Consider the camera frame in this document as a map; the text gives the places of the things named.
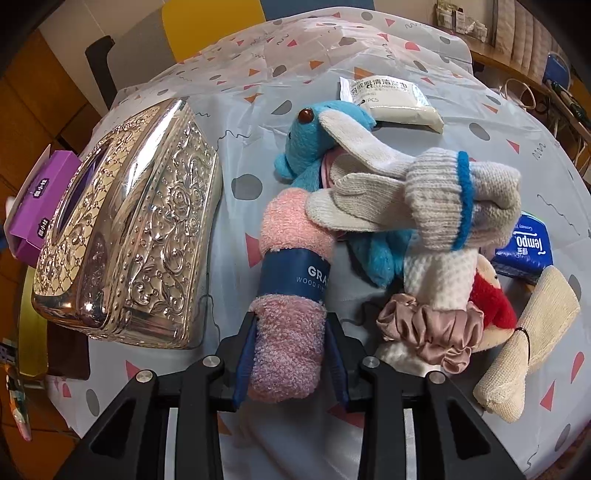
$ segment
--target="blue tissue pack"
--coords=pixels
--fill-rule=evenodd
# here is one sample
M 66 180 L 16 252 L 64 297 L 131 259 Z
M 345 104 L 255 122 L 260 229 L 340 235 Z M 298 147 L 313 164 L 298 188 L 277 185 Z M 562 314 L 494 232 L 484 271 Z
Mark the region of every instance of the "blue tissue pack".
M 505 248 L 483 251 L 482 254 L 491 261 L 498 274 L 521 278 L 533 285 L 542 271 L 553 265 L 548 230 L 544 222 L 527 212 L 521 212 Z

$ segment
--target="white packet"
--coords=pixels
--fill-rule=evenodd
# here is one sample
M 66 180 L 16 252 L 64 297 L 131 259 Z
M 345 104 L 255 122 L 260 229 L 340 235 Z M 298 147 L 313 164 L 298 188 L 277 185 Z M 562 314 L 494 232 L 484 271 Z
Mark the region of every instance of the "white packet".
M 340 99 L 359 105 L 375 120 L 427 125 L 443 133 L 443 120 L 413 82 L 371 75 L 362 80 L 340 78 Z

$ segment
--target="blue object on shelf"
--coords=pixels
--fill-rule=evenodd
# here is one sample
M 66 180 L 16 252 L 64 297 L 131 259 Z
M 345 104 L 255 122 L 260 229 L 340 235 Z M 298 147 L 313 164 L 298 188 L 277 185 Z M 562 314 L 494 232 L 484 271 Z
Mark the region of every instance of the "blue object on shelf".
M 546 70 L 544 72 L 542 83 L 545 83 L 546 80 L 554 80 L 566 90 L 569 89 L 569 68 L 564 64 L 564 60 L 556 53 L 550 53 L 548 55 L 548 61 L 546 62 Z

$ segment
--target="pink satin scrunchie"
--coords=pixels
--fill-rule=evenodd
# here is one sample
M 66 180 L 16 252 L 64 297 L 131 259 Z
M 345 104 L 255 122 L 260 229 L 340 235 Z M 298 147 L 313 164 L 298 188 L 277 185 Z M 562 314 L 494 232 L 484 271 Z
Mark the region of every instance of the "pink satin scrunchie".
M 468 366 L 472 349 L 482 340 L 483 318 L 471 301 L 465 312 L 444 312 L 419 305 L 411 295 L 397 293 L 376 322 L 385 340 L 402 341 L 427 363 L 458 374 Z

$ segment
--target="patterned tablecloth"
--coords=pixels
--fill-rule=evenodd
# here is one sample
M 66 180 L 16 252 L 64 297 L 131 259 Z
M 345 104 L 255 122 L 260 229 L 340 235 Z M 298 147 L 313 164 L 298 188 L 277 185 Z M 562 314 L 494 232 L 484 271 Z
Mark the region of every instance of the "patterned tablecloth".
M 387 74 L 415 82 L 439 110 L 443 135 L 422 128 L 383 127 L 375 135 L 417 155 L 430 147 L 465 150 L 476 161 L 499 161 L 522 173 L 522 202 L 550 233 L 556 266 L 580 297 L 581 314 L 554 352 L 527 378 L 525 411 L 507 424 L 483 418 L 527 477 L 550 465 L 591 416 L 591 199 L 568 157 L 533 117 L 472 76 L 464 42 L 393 15 L 329 8 L 257 25 L 206 48 L 152 81 L 120 92 L 95 129 L 89 147 L 131 115 L 173 96 L 188 96 L 198 121 L 220 154 L 224 191 L 211 247 L 211 289 L 205 341 L 193 351 L 158 351 L 90 341 L 88 381 L 50 378 L 50 398 L 80 435 L 135 372 L 184 369 L 212 353 L 221 336 L 237 332 L 256 294 L 258 231 L 267 202 L 286 185 L 273 172 L 296 112 L 337 98 L 339 76 Z M 327 305 L 346 333 L 375 348 L 375 318 L 383 292 L 352 270 L 344 245 L 336 251 Z M 493 353 L 473 357 L 455 379 L 471 397 Z M 175 415 L 170 423 L 174 431 Z M 302 401 L 266 405 L 247 401 L 219 417 L 227 479 L 354 479 L 363 416 L 337 406 L 324 376 Z M 169 435 L 170 448 L 174 435 Z M 172 455 L 167 477 L 172 478 Z M 409 478 L 413 469 L 409 469 Z

